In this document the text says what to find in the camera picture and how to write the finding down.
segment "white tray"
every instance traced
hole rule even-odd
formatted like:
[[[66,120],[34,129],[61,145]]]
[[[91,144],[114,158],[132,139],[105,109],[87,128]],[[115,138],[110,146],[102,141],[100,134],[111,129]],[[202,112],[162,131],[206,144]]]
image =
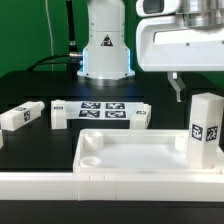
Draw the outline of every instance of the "white tray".
[[[213,169],[190,169],[174,147],[186,132],[83,130],[73,164],[78,200],[224,201],[223,153]],[[86,148],[95,135],[99,147]]]

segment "black surface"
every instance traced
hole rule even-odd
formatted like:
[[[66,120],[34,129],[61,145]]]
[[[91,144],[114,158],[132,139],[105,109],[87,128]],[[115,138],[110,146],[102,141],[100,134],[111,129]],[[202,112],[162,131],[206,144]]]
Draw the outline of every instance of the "black surface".
[[[191,94],[213,92],[221,95],[207,79],[185,74]],[[27,101],[43,101],[42,116],[11,132],[3,130],[0,171],[72,172],[76,143],[84,128],[127,129],[129,121],[68,120],[67,130],[51,130],[50,103],[67,101],[144,102],[152,105],[148,128],[188,129],[190,101],[176,102],[176,93],[165,73],[139,73],[132,84],[97,87],[77,82],[66,72],[12,72],[0,79],[0,113]]]
[[[164,11],[165,0],[144,0],[143,9],[145,14],[161,13]]]
[[[222,95],[207,79],[184,74],[192,94]],[[177,103],[166,74],[137,74],[127,86],[98,88],[80,84],[65,72],[12,72],[0,79],[0,113],[28,100],[42,100],[42,116],[15,132],[3,131],[0,170],[71,171],[76,141],[83,128],[128,128],[128,121],[70,120],[67,130],[50,128],[50,101],[143,101],[152,105],[149,128],[188,128],[190,101]],[[222,224],[224,203],[118,201],[0,201],[1,224]]]

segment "green backdrop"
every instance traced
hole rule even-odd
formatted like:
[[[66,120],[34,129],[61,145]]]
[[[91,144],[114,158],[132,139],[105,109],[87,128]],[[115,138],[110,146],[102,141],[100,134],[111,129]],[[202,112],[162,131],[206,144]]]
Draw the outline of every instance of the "green backdrop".
[[[55,54],[68,52],[68,27],[66,0],[48,0],[52,23]],[[132,4],[126,4],[127,46],[134,49],[134,27],[140,18],[133,18]],[[87,0],[73,0],[76,41],[79,50],[88,42]],[[45,0],[8,0],[0,3],[0,77],[10,71],[24,70],[37,60],[51,55],[50,35],[45,10]],[[136,58],[134,68],[140,71]],[[51,70],[50,66],[38,68]],[[64,70],[65,66],[55,66]],[[224,72],[203,73],[218,87],[224,89]]]

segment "white block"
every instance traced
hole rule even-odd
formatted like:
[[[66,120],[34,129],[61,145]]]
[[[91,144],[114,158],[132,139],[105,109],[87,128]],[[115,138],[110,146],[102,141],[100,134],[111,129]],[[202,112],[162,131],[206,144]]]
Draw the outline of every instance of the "white block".
[[[151,119],[151,106],[139,105],[137,111],[130,119],[130,129],[147,129]]]
[[[51,128],[67,129],[66,108],[64,100],[51,101]]]
[[[0,149],[3,146],[3,137],[2,137],[2,130],[0,130]]]
[[[223,97],[211,93],[193,96],[187,149],[192,168],[215,166],[223,108]]]
[[[117,175],[116,200],[223,201],[222,175]]]
[[[0,200],[78,200],[71,173],[0,173]]]
[[[26,102],[0,116],[1,128],[3,130],[15,131],[23,125],[41,116],[44,103]]]

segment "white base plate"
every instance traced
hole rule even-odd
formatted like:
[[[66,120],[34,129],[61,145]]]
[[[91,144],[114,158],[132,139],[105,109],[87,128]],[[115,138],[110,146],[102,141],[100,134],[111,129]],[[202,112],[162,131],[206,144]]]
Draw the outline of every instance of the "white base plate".
[[[90,131],[103,134],[100,150],[85,148]],[[73,173],[0,173],[0,200],[224,202],[223,152],[215,168],[190,169],[186,152],[174,148],[186,132],[83,130]]]

